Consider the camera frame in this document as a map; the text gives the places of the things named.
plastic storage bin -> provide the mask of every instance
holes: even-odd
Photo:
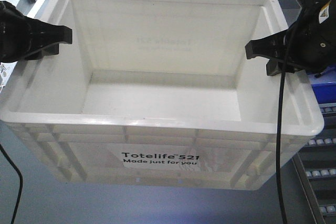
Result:
[[[246,60],[286,29],[277,0],[50,0],[74,30],[20,62],[1,119],[59,179],[257,189],[275,172],[280,76]],[[281,162],[323,128],[304,72],[286,76]]]

gray floor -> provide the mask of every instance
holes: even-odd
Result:
[[[281,223],[272,177],[260,190],[234,191],[61,183],[0,122],[0,142],[23,173],[16,224]],[[283,168],[289,223],[314,223],[289,162]],[[18,177],[0,156],[0,223],[9,223]]]

black wire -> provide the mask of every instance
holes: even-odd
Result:
[[[302,8],[301,12],[299,14],[299,17],[294,24],[293,30],[290,34],[289,41],[287,43],[287,49],[286,54],[284,56],[284,61],[282,64],[282,70],[281,70],[281,79],[280,79],[280,89],[279,89],[279,104],[278,104],[278,122],[277,122],[277,139],[276,139],[276,180],[277,180],[277,190],[278,190],[278,199],[279,199],[279,205],[280,205],[280,211],[281,211],[281,217],[282,217],[282,223],[287,224],[287,216],[286,216],[286,210],[285,210],[285,204],[284,204],[284,198],[282,195],[282,186],[281,186],[281,171],[280,171],[280,150],[281,150],[281,126],[282,126],[282,104],[284,101],[284,88],[285,88],[285,76],[286,76],[286,66],[288,62],[288,56],[290,52],[290,48],[293,44],[293,40],[295,37],[295,33],[298,29],[299,22],[304,14],[305,9]]]
[[[1,144],[0,144],[0,151],[2,152],[2,154],[4,155],[4,157],[7,159],[7,161],[10,163],[10,165],[13,167],[13,169],[16,171],[16,173],[17,173],[17,175],[19,176],[19,179],[20,179],[19,192],[17,194],[16,204],[15,204],[14,212],[13,212],[13,215],[12,215],[12,220],[10,221],[11,222],[10,224],[14,224],[15,217],[16,217],[16,212],[17,212],[17,209],[19,207],[19,203],[20,203],[20,199],[21,199],[21,194],[22,194],[23,177],[22,177],[22,174],[21,174],[19,168],[17,168],[17,166],[11,160],[11,158],[6,153],[6,151],[4,150],[4,148],[2,147]]]

yellow warning sticker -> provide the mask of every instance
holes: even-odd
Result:
[[[319,23],[324,22],[326,19],[329,18],[329,4],[330,1],[324,5],[319,13]]]

label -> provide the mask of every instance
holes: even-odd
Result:
[[[112,154],[106,161],[108,167],[119,164],[127,168],[193,172],[230,172],[249,153],[237,149],[151,144],[109,144],[107,150]]]
[[[322,23],[329,18],[329,4],[330,4],[330,1],[322,7],[319,13],[319,23]]]

